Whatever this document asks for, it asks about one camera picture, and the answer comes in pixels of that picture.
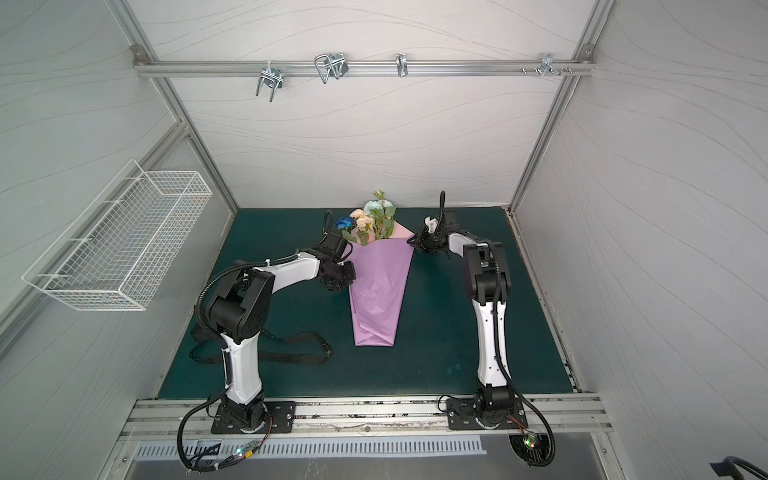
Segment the pink purple wrapping paper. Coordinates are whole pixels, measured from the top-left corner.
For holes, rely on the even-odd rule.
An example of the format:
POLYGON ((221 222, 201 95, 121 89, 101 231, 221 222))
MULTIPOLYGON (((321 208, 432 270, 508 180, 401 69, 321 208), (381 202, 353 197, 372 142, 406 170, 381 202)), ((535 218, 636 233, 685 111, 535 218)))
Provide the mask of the pink purple wrapping paper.
POLYGON ((393 234, 350 256, 356 279, 349 287, 354 342, 357 347, 391 347, 397 335, 414 248, 413 233, 396 223, 393 234))

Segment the blue fake flower stem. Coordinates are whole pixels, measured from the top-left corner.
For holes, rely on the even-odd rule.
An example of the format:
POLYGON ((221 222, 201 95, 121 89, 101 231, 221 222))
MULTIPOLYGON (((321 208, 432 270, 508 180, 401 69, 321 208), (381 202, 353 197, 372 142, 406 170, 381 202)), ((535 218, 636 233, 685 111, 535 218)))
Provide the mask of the blue fake flower stem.
POLYGON ((334 226, 342 237, 350 238, 352 236, 352 231, 356 228, 357 224, 354 218, 343 216, 334 222, 334 226))

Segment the mint fake flower stem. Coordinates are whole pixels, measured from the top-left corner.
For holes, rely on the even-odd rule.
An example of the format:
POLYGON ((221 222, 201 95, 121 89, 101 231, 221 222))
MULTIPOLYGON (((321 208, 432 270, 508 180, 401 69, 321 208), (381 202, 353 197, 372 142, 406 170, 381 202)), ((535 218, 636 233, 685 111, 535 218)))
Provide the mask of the mint fake flower stem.
POLYGON ((374 238, 388 239, 394 231, 396 207, 386 198, 383 190, 376 190, 373 195, 374 199, 364 205, 363 211, 373 221, 371 229, 374 238))

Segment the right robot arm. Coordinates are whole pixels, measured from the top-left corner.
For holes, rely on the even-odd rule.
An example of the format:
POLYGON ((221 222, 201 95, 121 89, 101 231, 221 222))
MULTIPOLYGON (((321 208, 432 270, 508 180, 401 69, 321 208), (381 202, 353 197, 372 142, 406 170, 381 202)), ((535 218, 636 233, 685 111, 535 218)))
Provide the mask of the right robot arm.
POLYGON ((481 238, 449 220, 445 211, 426 217, 423 229, 408 244, 424 253, 444 251, 462 259, 462 278, 476 316, 480 387, 472 409, 482 428, 498 428, 519 403, 507 361, 505 316, 510 290, 502 243, 481 238))

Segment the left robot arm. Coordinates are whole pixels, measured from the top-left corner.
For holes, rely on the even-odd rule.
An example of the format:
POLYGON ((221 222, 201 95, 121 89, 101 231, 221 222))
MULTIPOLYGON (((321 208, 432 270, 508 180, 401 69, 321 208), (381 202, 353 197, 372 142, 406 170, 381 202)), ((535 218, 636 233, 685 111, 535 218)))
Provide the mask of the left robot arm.
POLYGON ((258 371, 261 360, 306 365, 321 364, 332 348, 315 332, 277 337, 265 329, 274 293, 304 281, 319 280, 329 291, 350 286, 356 278, 349 259, 351 243, 342 236, 325 233, 319 244, 275 261, 238 260, 204 287, 195 305, 198 328, 221 347, 225 387, 217 416, 221 424, 240 431, 255 431, 266 421, 269 407, 264 400, 258 371), (272 338, 282 344, 316 341, 321 355, 262 352, 259 339, 272 338))

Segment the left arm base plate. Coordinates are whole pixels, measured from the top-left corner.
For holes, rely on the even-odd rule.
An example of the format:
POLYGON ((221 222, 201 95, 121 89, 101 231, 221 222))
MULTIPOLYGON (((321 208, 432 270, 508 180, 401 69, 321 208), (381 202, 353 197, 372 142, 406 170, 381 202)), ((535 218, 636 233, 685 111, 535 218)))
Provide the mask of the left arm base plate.
POLYGON ((290 433, 296 404, 291 401, 256 401, 238 404, 226 400, 217 408, 212 434, 290 433))

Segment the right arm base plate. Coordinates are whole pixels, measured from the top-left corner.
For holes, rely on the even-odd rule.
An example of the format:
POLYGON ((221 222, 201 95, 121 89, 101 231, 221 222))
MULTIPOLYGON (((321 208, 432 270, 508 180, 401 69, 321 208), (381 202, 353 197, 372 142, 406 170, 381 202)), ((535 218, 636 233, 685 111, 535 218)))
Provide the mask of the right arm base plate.
POLYGON ((520 399, 512 403, 494 402, 492 405, 480 397, 447 396, 442 407, 452 431, 487 430, 526 431, 528 421, 520 399))

